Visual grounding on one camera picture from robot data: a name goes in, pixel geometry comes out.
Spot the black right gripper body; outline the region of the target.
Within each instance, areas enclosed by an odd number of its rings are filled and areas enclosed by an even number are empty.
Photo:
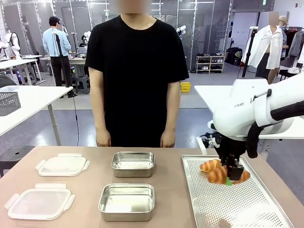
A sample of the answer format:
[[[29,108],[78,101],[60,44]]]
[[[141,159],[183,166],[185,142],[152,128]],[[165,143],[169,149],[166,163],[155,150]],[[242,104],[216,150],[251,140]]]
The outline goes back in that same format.
[[[221,155],[233,156],[239,161],[242,154],[246,152],[246,142],[230,139],[218,132],[214,132],[212,137],[215,138],[215,150],[220,158]]]

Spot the person's left hand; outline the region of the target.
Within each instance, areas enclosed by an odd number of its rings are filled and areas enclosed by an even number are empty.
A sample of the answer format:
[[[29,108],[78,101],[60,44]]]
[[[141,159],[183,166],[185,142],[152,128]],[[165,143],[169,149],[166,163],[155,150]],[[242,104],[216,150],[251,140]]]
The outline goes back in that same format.
[[[161,136],[161,148],[173,148],[175,146],[175,131],[165,130]]]

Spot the person's right hand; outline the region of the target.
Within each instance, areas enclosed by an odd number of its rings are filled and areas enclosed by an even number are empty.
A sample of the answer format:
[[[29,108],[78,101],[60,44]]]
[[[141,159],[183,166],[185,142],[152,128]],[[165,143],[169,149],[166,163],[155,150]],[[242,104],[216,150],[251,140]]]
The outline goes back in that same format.
[[[96,129],[95,139],[98,147],[111,147],[111,137],[106,129]]]

